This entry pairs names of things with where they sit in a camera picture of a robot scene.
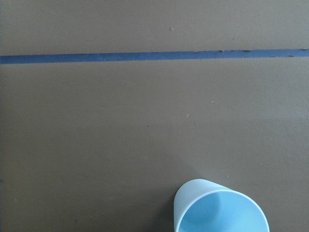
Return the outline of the light blue cup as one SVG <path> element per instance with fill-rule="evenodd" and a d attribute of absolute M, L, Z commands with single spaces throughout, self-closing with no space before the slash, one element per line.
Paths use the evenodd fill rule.
<path fill-rule="evenodd" d="M 184 183 L 173 204 L 176 232 L 268 232 L 260 206 L 243 193 L 204 179 Z"/>

